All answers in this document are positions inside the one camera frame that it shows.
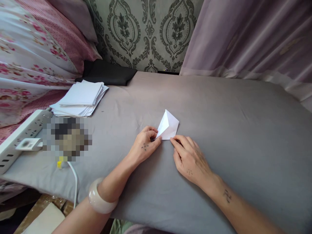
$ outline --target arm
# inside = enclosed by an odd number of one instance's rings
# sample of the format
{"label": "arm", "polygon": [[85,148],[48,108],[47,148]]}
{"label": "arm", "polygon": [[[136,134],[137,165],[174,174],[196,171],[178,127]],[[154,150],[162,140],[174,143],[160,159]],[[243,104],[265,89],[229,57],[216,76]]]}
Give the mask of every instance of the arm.
{"label": "arm", "polygon": [[215,202],[238,234],[284,233],[211,171],[195,141],[185,136],[170,141],[175,147],[173,157],[178,171]]}
{"label": "arm", "polygon": [[[157,129],[147,126],[140,132],[128,155],[98,186],[98,193],[107,202],[114,202],[120,197],[126,182],[137,166],[145,161],[160,145],[162,138],[154,142]],[[111,214],[97,213],[85,198],[54,230],[53,234],[98,234],[104,228]]]}

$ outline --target power strip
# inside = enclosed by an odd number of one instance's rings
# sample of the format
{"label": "power strip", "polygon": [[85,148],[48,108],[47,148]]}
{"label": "power strip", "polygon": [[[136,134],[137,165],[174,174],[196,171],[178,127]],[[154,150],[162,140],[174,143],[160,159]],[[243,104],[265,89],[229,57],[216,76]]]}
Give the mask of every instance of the power strip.
{"label": "power strip", "polygon": [[22,153],[17,145],[25,138],[34,138],[42,130],[43,118],[51,118],[52,112],[36,110],[0,145],[0,175],[4,174]]}

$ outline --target cable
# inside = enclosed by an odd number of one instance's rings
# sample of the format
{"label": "cable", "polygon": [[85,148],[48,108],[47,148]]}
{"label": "cable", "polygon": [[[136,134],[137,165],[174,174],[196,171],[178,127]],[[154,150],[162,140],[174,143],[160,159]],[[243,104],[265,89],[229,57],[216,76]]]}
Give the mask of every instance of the cable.
{"label": "cable", "polygon": [[74,176],[75,176],[75,200],[74,200],[74,208],[76,207],[76,204],[77,204],[77,190],[78,190],[78,177],[77,177],[77,174],[76,174],[76,171],[74,169],[74,167],[72,166],[71,162],[67,162],[68,165],[71,167],[72,169],[72,172],[74,173]]}

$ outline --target forearm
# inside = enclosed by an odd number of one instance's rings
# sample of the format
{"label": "forearm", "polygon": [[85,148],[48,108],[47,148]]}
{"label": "forearm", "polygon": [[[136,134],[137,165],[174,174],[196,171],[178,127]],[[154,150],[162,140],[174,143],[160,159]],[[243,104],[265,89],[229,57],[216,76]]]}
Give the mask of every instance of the forearm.
{"label": "forearm", "polygon": [[[137,164],[126,156],[118,166],[98,185],[97,191],[100,197],[107,202],[118,200],[124,186],[135,170]],[[53,233],[92,233],[98,234],[104,228],[109,214],[97,213],[91,206],[89,199],[85,198],[55,229]]]}
{"label": "forearm", "polygon": [[98,234],[104,228],[110,215],[110,213],[97,213],[86,197],[52,234]]}
{"label": "forearm", "polygon": [[139,165],[131,155],[127,155],[115,169],[99,184],[98,193],[107,202],[115,202],[120,197],[131,173]]}
{"label": "forearm", "polygon": [[211,177],[202,189],[221,209],[238,234],[283,233],[260,211],[237,195],[219,176]]}

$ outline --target finger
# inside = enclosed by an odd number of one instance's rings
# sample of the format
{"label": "finger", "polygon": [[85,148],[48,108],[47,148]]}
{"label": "finger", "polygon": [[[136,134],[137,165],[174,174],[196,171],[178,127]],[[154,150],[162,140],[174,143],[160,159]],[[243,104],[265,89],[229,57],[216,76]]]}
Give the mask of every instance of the finger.
{"label": "finger", "polygon": [[179,153],[179,155],[183,155],[183,153],[185,152],[185,149],[183,148],[182,145],[180,145],[179,143],[177,143],[177,141],[174,138],[170,138],[171,143],[173,144],[174,148],[177,150],[177,152]]}
{"label": "finger", "polygon": [[150,130],[146,133],[146,135],[148,136],[148,138],[155,138],[157,136],[157,133],[154,130]]}
{"label": "finger", "polygon": [[191,144],[191,146],[195,147],[195,143],[192,140],[192,138],[190,138],[189,136],[186,137],[186,139],[188,140],[188,142]]}
{"label": "finger", "polygon": [[197,148],[199,148],[199,146],[198,146],[198,144],[196,143],[196,141],[194,141],[194,144],[195,144],[195,146],[196,146]]}
{"label": "finger", "polygon": [[143,130],[141,132],[147,132],[153,130],[154,132],[158,133],[158,130],[155,127],[152,126],[146,126],[145,128],[143,128]]}
{"label": "finger", "polygon": [[186,139],[185,136],[182,136],[182,135],[176,135],[173,137],[173,139],[175,140],[179,140],[182,144],[182,146],[186,149],[186,150],[189,150],[191,147],[191,144],[189,143],[189,141]]}
{"label": "finger", "polygon": [[159,136],[156,140],[150,143],[153,150],[157,149],[158,146],[162,143],[162,136]]}
{"label": "finger", "polygon": [[176,168],[179,170],[182,166],[182,160],[181,160],[181,157],[180,157],[180,155],[176,149],[173,152],[173,159],[175,161]]}

